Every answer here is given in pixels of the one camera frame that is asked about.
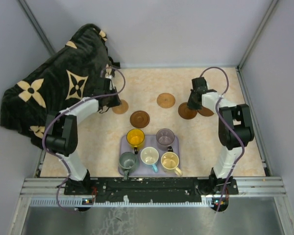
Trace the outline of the light brown wooden coaster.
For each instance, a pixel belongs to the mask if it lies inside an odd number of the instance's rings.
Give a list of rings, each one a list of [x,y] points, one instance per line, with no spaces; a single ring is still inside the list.
[[[198,113],[204,117],[211,117],[214,115],[213,111],[211,111],[208,108],[205,108],[204,106],[202,106],[201,109],[198,110]]]

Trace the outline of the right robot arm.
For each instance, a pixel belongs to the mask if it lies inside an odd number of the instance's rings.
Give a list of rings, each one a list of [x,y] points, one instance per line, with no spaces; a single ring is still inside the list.
[[[192,79],[192,87],[188,108],[198,111],[206,108],[219,117],[218,135],[222,149],[212,171],[215,178],[209,181],[210,190],[219,194],[226,189],[225,179],[231,177],[245,147],[254,139],[250,108],[247,104],[233,103],[209,89],[204,77]]]

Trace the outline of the beige mug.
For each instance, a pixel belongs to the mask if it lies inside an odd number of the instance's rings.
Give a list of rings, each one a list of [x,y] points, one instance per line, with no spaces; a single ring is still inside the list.
[[[183,172],[179,168],[180,159],[174,152],[166,152],[161,157],[161,166],[166,173],[174,173],[177,176],[183,176]]]

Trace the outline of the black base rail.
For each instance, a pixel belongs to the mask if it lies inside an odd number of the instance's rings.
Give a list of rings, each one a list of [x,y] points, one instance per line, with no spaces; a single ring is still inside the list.
[[[204,195],[218,195],[223,184],[207,177],[99,177],[86,182],[68,180],[65,195],[89,195],[97,203],[184,203],[201,202]]]

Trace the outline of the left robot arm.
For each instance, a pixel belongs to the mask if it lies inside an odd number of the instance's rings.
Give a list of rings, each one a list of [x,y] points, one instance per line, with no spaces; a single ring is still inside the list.
[[[43,147],[59,158],[68,170],[69,179],[76,181],[74,187],[81,194],[91,191],[92,182],[86,179],[88,170],[77,152],[78,125],[104,106],[111,108],[121,105],[112,79],[111,75],[101,79],[99,87],[103,90],[98,95],[84,97],[69,108],[51,111],[47,115]]]

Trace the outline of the dark brown wooden coaster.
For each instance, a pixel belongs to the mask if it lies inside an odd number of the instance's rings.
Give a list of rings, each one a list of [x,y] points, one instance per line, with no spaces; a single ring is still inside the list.
[[[149,125],[150,117],[145,111],[135,111],[130,116],[130,123],[135,128],[145,128]]]

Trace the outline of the black floral plush blanket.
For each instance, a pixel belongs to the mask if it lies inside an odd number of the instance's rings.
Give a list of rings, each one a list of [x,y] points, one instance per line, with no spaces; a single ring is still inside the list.
[[[0,106],[0,126],[42,147],[47,115],[92,96],[97,78],[114,76],[119,67],[108,55],[107,36],[94,24],[82,26],[65,46],[14,87]]]

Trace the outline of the woven rattan coaster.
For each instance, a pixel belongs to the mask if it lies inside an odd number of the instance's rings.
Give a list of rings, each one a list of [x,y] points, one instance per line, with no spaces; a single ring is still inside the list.
[[[124,99],[121,99],[121,104],[119,106],[113,107],[112,111],[115,114],[121,115],[126,113],[128,111],[128,108],[129,108],[128,103]]]
[[[175,104],[175,97],[170,93],[161,93],[157,97],[157,104],[161,108],[171,108]]]

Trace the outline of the grey green mug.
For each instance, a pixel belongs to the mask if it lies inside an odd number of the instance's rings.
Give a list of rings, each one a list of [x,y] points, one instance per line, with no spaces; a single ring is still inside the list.
[[[139,167],[137,155],[132,152],[124,152],[119,157],[119,169],[123,173],[125,180],[129,179],[129,175],[135,172]]]

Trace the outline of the aluminium frame front rail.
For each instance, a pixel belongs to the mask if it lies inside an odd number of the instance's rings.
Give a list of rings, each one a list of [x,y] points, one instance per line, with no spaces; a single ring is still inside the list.
[[[231,199],[285,197],[280,177],[237,177],[227,185],[208,188],[208,179],[184,178],[93,178],[91,186],[78,192],[61,178],[27,178],[20,198],[34,207],[88,209],[103,207],[220,207]]]

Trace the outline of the purple translucent mug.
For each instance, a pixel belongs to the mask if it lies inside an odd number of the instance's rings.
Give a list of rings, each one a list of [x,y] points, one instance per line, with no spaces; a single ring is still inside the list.
[[[160,129],[156,134],[157,147],[163,151],[173,152],[172,143],[175,140],[175,135],[168,128]]]

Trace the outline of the yellow mug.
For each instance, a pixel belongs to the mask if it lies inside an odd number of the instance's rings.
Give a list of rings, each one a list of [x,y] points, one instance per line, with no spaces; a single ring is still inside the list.
[[[129,146],[134,150],[134,154],[144,147],[145,144],[145,134],[141,129],[132,129],[126,135],[126,140]]]

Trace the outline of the lavender plastic tray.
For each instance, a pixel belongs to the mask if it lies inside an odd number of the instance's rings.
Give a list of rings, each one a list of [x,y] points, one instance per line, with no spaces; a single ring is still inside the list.
[[[176,171],[174,170],[168,170],[166,168],[163,168],[162,163],[163,160],[165,163],[167,162],[165,159],[170,159],[171,166],[174,166],[174,163],[176,166],[181,169],[181,157],[179,153],[179,139],[178,136],[174,136],[174,141],[170,146],[173,149],[173,152],[168,151],[167,149],[159,148],[156,141],[156,135],[153,134],[145,134],[145,142],[143,148],[146,147],[153,147],[155,148],[159,153],[159,160],[157,162],[157,169],[158,172],[154,172],[153,167],[145,164],[141,160],[141,150],[139,150],[138,154],[136,155],[136,158],[139,162],[138,168],[133,172],[130,173],[130,177],[178,177],[179,175],[176,174]]]

